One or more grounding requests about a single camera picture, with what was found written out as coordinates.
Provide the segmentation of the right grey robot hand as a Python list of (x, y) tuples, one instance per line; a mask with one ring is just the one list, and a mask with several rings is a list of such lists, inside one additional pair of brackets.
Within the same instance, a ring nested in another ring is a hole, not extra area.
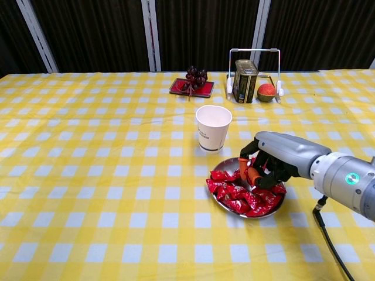
[(256, 154), (252, 167), (259, 177), (246, 175), (248, 182), (260, 189), (271, 189), (290, 177), (311, 179), (315, 160), (332, 151), (326, 146), (285, 133), (261, 131), (240, 151), (240, 160)]

